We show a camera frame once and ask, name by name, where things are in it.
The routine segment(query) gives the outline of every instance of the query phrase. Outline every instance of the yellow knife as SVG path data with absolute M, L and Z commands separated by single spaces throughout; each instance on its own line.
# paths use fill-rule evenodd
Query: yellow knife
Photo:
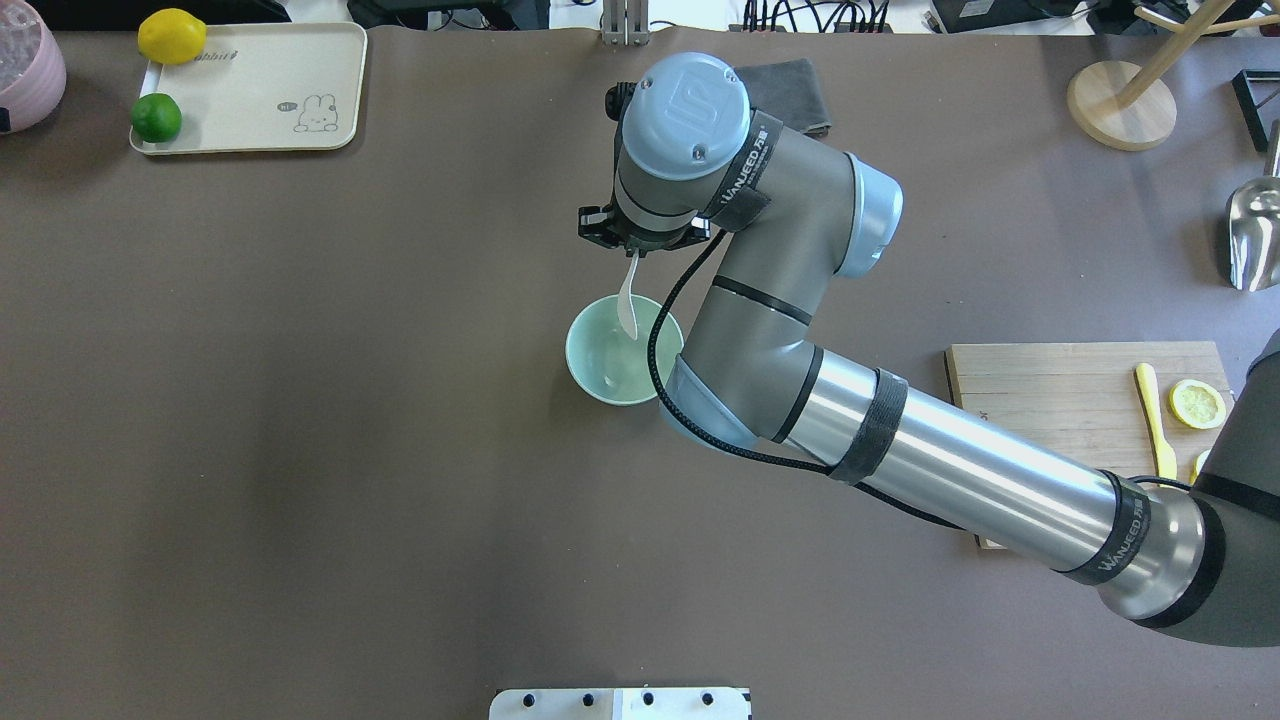
M 1133 372 L 1138 377 L 1138 395 L 1142 396 L 1142 409 L 1151 428 L 1151 445 L 1156 450 L 1156 474 L 1176 480 L 1178 456 L 1174 455 L 1174 446 L 1165 439 L 1165 425 L 1160 421 L 1160 386 L 1156 384 L 1156 369 L 1149 363 L 1138 363 Z

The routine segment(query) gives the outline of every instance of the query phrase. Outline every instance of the scoop handle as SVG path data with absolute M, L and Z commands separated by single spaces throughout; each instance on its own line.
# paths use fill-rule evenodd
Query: scoop handle
M 1280 119 L 1271 123 L 1271 142 L 1267 145 L 1267 165 L 1262 172 L 1270 177 L 1280 177 Z

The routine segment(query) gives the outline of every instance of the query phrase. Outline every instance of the robotic arm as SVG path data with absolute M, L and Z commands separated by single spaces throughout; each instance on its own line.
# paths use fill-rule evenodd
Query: robotic arm
M 888 245 L 893 179 L 753 110 L 708 55 L 659 61 L 609 106 L 613 197 L 580 211 L 579 233 L 627 255 L 705 240 L 707 220 L 735 233 L 667 383 L 682 415 L 722 443 L 800 448 L 836 479 L 1096 585 L 1139 625 L 1280 644 L 1280 332 L 1196 489 L 1144 489 L 805 340 L 831 278 L 865 274 Z

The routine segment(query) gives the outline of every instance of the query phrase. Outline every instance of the pink bowl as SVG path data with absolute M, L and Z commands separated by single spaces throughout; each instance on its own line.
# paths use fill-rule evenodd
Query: pink bowl
M 32 15 L 35 9 L 20 0 L 0 0 L 0 10 L 8 5 L 26 5 Z M 0 88 L 0 135 L 27 129 L 54 111 L 67 90 L 67 65 L 49 26 L 40 20 L 40 49 L 31 65 L 13 85 Z M 8 115 L 8 127 L 5 117 Z

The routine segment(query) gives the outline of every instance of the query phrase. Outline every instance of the bunny drawing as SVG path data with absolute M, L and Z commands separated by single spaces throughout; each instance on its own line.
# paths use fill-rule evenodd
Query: bunny drawing
M 338 129 L 338 104 L 333 95 L 311 95 L 302 102 L 293 132 L 333 132 Z

